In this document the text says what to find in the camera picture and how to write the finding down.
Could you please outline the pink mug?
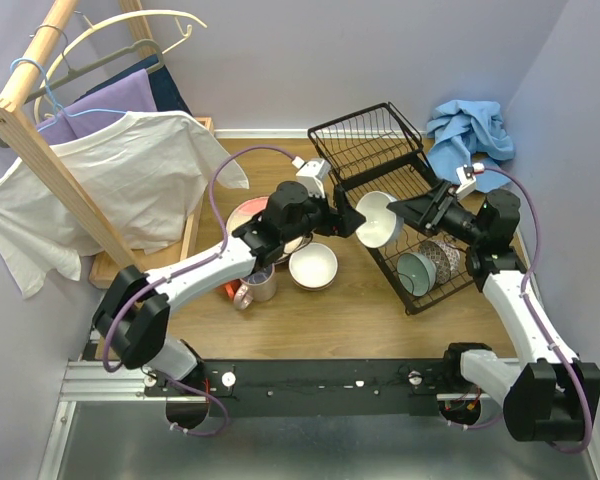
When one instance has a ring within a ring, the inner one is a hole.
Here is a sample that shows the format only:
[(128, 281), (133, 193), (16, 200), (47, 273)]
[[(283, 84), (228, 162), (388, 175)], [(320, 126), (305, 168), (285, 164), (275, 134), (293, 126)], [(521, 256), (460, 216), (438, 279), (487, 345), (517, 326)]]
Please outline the pink mug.
[(275, 266), (259, 270), (240, 280), (241, 284), (233, 297), (233, 305), (238, 310), (244, 310), (253, 302), (267, 302), (277, 292)]

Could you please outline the plain white bowl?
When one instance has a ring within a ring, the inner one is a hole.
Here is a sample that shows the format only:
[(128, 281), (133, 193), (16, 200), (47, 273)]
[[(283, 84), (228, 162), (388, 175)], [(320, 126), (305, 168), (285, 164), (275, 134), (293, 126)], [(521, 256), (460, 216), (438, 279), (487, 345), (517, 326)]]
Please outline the plain white bowl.
[(355, 234), (365, 247), (379, 249), (398, 239), (404, 222), (388, 209), (388, 205), (396, 201), (395, 197), (382, 191), (368, 192), (358, 201), (356, 211), (366, 221)]

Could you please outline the white orange bowl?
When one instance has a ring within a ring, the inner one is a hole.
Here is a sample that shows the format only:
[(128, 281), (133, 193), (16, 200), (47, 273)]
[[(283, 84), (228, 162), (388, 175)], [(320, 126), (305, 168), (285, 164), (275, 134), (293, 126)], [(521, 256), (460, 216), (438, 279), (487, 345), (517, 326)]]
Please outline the white orange bowl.
[(311, 286), (334, 281), (338, 266), (335, 253), (321, 243), (310, 243), (294, 252), (288, 265), (293, 281)]

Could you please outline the pink white plate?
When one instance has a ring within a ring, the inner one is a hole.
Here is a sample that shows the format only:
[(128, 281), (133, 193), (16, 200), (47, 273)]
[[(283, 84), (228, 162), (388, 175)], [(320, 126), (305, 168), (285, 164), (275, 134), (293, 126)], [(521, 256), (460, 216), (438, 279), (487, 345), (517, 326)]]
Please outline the pink white plate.
[[(248, 220), (250, 220), (256, 213), (262, 211), (266, 207), (267, 201), (267, 196), (261, 196), (246, 200), (240, 205), (238, 205), (231, 212), (226, 221), (227, 232), (231, 234), (239, 226), (243, 225)], [(279, 259), (279, 262), (284, 261), (290, 255), (301, 249), (306, 244), (307, 240), (304, 237), (299, 237), (288, 242), (284, 246), (283, 253), (281, 258)]]

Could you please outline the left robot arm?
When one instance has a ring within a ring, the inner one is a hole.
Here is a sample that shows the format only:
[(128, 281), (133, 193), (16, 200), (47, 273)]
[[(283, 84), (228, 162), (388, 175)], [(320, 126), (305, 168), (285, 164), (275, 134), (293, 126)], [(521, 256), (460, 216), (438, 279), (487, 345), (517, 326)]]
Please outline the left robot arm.
[(265, 207), (224, 235), (217, 245), (178, 263), (141, 272), (118, 272), (92, 322), (129, 370), (149, 366), (167, 375), (181, 395), (202, 380), (192, 348), (167, 333), (170, 316), (209, 291), (276, 263), (285, 246), (309, 234), (347, 238), (365, 222), (344, 190), (312, 196), (296, 181), (278, 185)]

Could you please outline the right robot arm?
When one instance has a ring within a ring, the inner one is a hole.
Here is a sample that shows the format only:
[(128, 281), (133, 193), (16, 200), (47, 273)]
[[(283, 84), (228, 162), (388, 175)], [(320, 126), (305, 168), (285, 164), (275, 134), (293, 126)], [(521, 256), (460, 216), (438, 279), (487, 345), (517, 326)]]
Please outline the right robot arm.
[(441, 182), (387, 208), (422, 234), (443, 232), (466, 244), (467, 273), (495, 309), (517, 354), (519, 366), (513, 368), (488, 349), (466, 346), (441, 365), (442, 384), (454, 392), (475, 384), (486, 392), (517, 441), (581, 453), (592, 438), (600, 369), (581, 361), (560, 338), (530, 285), (531, 270), (511, 245), (520, 205), (514, 193), (495, 189), (471, 213), (454, 187)]

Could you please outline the orange mug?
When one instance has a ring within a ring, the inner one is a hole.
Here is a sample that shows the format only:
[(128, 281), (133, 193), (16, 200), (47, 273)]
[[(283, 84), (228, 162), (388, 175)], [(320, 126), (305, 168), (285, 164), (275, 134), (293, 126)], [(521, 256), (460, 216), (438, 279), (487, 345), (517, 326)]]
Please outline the orange mug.
[(233, 300), (241, 286), (242, 282), (240, 280), (232, 280), (224, 283), (218, 290), (221, 294), (226, 295), (230, 300)]

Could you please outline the green beige bowl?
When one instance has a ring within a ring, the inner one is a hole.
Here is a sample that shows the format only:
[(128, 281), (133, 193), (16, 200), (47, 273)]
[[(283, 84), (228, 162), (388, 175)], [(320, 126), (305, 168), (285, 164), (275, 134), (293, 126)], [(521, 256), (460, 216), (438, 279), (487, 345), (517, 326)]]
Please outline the green beige bowl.
[(294, 284), (306, 291), (321, 291), (321, 290), (325, 290), (327, 288), (329, 288), (332, 284), (333, 284), (333, 280), (324, 284), (320, 284), (320, 285), (316, 285), (316, 286), (311, 286), (311, 285), (305, 285), (303, 283), (297, 282), (294, 280)]

